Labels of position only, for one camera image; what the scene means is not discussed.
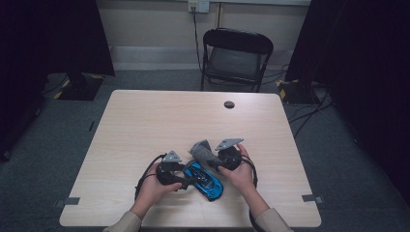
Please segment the person's right hand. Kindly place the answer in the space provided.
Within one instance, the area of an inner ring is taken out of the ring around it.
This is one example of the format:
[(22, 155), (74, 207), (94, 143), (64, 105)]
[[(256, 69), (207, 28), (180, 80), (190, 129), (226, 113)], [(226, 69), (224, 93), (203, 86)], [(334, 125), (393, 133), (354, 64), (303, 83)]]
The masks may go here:
[(246, 148), (242, 144), (238, 144), (237, 147), (243, 159), (241, 164), (235, 170), (229, 170), (220, 166), (219, 171), (243, 196), (246, 196), (255, 191), (253, 170)]

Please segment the grey terry cloth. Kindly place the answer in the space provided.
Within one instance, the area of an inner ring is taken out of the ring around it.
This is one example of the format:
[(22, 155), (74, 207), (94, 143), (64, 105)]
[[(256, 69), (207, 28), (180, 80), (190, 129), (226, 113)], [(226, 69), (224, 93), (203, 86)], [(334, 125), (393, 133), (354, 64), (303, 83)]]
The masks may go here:
[(196, 142), (190, 148), (189, 153), (201, 164), (208, 165), (213, 168), (218, 168), (222, 165), (222, 161), (213, 154), (207, 139)]

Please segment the dark curtain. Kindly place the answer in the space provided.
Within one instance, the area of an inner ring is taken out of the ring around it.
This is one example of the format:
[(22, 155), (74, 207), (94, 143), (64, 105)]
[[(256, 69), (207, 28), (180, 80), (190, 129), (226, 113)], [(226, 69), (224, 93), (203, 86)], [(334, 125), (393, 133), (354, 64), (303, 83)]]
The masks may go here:
[(410, 0), (310, 0), (286, 78), (329, 85), (410, 206)]
[(115, 74), (97, 0), (0, 0), (0, 160), (58, 72)]

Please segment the person's left hand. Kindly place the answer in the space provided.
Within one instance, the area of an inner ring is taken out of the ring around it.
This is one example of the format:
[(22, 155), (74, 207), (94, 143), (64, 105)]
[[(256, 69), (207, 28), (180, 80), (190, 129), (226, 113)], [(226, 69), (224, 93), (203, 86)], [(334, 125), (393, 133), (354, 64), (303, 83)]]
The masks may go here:
[(159, 202), (165, 194), (177, 191), (182, 186), (181, 183), (167, 186), (162, 185), (157, 178), (156, 169), (158, 165), (158, 162), (154, 163), (149, 169), (140, 188), (140, 192), (132, 205), (131, 211), (139, 218), (144, 218), (148, 211)]

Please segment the grey tape strip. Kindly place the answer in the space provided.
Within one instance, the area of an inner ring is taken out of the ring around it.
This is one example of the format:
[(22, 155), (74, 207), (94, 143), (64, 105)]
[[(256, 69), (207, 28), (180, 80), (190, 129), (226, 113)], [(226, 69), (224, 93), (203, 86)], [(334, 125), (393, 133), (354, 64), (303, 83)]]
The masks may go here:
[(315, 202), (317, 204), (324, 203), (323, 197), (316, 196), (314, 194), (305, 194), (305, 195), (302, 195), (302, 198), (304, 202)]
[(67, 197), (64, 199), (57, 200), (54, 204), (57, 208), (64, 208), (66, 205), (77, 205), (79, 203), (79, 197)]

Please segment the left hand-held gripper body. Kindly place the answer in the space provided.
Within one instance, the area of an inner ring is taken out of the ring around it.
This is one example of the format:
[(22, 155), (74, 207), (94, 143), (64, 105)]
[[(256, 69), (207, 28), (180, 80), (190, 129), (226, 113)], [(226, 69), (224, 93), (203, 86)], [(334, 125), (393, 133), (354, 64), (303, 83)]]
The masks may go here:
[(159, 182), (164, 185), (173, 185), (180, 181), (186, 181), (185, 178), (177, 176), (175, 172), (182, 172), (178, 170), (178, 164), (182, 164), (182, 159), (174, 152), (166, 153), (157, 166), (156, 173)]

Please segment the black folding chair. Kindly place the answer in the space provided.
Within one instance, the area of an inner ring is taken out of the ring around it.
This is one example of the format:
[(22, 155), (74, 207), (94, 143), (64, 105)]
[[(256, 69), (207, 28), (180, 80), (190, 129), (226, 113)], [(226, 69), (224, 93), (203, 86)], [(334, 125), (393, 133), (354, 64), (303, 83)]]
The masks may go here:
[(208, 30), (203, 36), (201, 89), (213, 79), (250, 85), (258, 93), (274, 51), (266, 36), (230, 28)]

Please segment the black stand base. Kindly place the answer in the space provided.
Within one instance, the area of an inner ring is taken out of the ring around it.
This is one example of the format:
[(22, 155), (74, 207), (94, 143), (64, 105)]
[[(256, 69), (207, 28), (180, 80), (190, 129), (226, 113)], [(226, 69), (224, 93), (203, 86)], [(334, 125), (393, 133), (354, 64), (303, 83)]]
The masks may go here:
[(54, 96), (63, 101), (92, 101), (103, 84), (104, 77), (97, 74), (68, 72), (69, 80)]
[(288, 104), (319, 104), (319, 99), (312, 86), (304, 85), (299, 80), (277, 81), (278, 94)]

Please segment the white wall socket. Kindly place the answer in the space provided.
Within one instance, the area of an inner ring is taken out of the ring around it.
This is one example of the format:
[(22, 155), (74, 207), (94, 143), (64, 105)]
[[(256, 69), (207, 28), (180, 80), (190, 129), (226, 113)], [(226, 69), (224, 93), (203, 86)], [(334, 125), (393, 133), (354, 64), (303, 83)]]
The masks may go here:
[(210, 10), (210, 2), (208, 0), (189, 0), (188, 10), (192, 13), (207, 14)]

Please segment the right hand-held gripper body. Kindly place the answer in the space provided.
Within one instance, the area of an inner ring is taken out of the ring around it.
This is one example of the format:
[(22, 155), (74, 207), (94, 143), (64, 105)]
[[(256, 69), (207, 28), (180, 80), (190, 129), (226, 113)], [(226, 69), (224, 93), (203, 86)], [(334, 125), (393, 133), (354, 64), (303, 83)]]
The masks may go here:
[(218, 158), (221, 160), (221, 166), (229, 170), (234, 170), (241, 164), (241, 153), (236, 148), (236, 145), (242, 141), (243, 138), (223, 139), (223, 141), (216, 147)]

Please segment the blue and black toy car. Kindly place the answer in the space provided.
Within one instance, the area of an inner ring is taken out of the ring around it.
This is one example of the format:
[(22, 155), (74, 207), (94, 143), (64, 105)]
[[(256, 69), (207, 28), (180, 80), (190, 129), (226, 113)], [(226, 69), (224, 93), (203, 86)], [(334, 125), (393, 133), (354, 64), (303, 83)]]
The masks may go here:
[(215, 201), (222, 196), (223, 185), (211, 172), (203, 167), (198, 161), (194, 161), (192, 166), (183, 170), (186, 177), (195, 181), (195, 188), (208, 200)]

